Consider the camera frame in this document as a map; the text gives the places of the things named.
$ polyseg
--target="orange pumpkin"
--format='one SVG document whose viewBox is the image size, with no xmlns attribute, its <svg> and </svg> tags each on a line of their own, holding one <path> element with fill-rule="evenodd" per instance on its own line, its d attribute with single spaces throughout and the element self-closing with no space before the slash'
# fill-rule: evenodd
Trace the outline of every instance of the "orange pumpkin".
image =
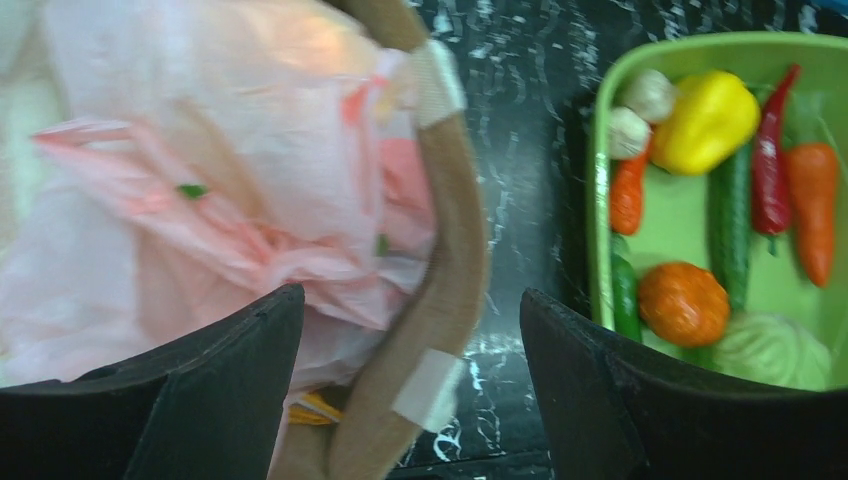
<svg viewBox="0 0 848 480">
<path fill-rule="evenodd" d="M 724 335 L 730 304 L 709 270 L 672 262 L 654 267 L 639 282 L 639 314 L 658 337 L 704 347 Z"/>
</svg>

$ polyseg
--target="toy vegetable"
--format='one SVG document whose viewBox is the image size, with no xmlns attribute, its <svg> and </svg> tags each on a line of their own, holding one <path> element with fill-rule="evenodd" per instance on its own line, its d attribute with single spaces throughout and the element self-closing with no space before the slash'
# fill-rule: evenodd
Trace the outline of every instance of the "toy vegetable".
<svg viewBox="0 0 848 480">
<path fill-rule="evenodd" d="M 681 347 L 703 347 L 724 334 L 730 304 L 709 270 L 691 263 L 654 267 L 639 282 L 639 313 L 658 337 Z"/>
<path fill-rule="evenodd" d="M 651 139 L 651 126 L 627 107 L 610 111 L 609 155 L 614 160 L 627 160 L 644 152 Z"/>
<path fill-rule="evenodd" d="M 624 89 L 621 104 L 651 125 L 664 122 L 674 108 L 677 89 L 662 72 L 644 70 Z"/>
<path fill-rule="evenodd" d="M 633 235 L 642 224 L 645 169 L 649 148 L 626 162 L 618 162 L 610 185 L 610 227 L 616 233 Z"/>
<path fill-rule="evenodd" d="M 636 296 L 638 284 L 633 266 L 624 256 L 627 244 L 616 235 L 612 240 L 612 301 L 615 331 L 642 343 L 642 322 L 639 321 L 639 304 Z"/>
<path fill-rule="evenodd" d="M 726 375 L 803 390 L 824 390 L 830 384 L 830 351 L 780 315 L 735 314 L 711 350 L 712 367 Z"/>
<path fill-rule="evenodd" d="M 671 117 L 654 132 L 651 160 L 677 175 L 702 175 L 750 140 L 760 121 L 757 99 L 732 73 L 686 77 Z"/>
<path fill-rule="evenodd" d="M 792 65 L 763 106 L 763 120 L 757 129 L 751 160 L 751 221 L 754 230 L 770 237 L 769 251 L 772 255 L 775 254 L 774 236 L 785 232 L 792 222 L 781 132 L 783 107 L 800 71 L 800 66 Z"/>
<path fill-rule="evenodd" d="M 751 256 L 751 144 L 710 173 L 710 269 L 741 310 L 748 296 Z"/>
<path fill-rule="evenodd" d="M 805 143 L 786 153 L 789 193 L 797 217 L 797 250 L 813 284 L 824 287 L 833 267 L 839 161 L 826 143 Z"/>
</svg>

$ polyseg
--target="plastic bag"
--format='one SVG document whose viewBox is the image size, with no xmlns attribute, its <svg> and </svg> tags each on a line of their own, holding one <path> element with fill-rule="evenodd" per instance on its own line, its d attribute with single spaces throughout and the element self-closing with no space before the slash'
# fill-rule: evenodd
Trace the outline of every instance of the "plastic bag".
<svg viewBox="0 0 848 480">
<path fill-rule="evenodd" d="M 301 0 L 48 5 L 85 119 L 36 137 L 60 174 L 0 270 L 8 382 L 73 379 L 284 282 L 310 306 L 291 392 L 350 381 L 421 282 L 435 222 L 406 55 L 339 18 Z"/>
<path fill-rule="evenodd" d="M 49 175 L 30 136 L 65 119 L 36 22 L 41 3 L 0 2 L 0 259 Z"/>
</svg>

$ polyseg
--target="white tape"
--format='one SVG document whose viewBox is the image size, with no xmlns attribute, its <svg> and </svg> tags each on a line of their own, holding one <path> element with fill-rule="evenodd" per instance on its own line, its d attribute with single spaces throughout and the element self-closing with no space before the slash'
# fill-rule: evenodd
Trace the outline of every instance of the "white tape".
<svg viewBox="0 0 848 480">
<path fill-rule="evenodd" d="M 453 53 L 442 42 L 430 39 L 412 52 L 418 80 L 418 125 L 427 128 L 465 110 L 467 100 L 459 81 Z"/>
<path fill-rule="evenodd" d="M 464 370 L 462 359 L 438 350 L 427 350 L 392 409 L 424 430 L 438 433 L 456 414 L 456 386 Z"/>
</svg>

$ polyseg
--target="red chili pepper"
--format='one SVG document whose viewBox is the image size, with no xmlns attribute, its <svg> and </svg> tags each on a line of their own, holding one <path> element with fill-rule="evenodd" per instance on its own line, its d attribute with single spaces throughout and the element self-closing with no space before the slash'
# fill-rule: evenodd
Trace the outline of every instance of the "red chili pepper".
<svg viewBox="0 0 848 480">
<path fill-rule="evenodd" d="M 784 105 L 799 73 L 800 65 L 789 67 L 789 73 L 763 106 L 751 159 L 751 220 L 754 230 L 771 236 L 769 251 L 772 255 L 775 254 L 774 235 L 785 232 L 792 223 L 789 177 L 781 140 Z"/>
</svg>

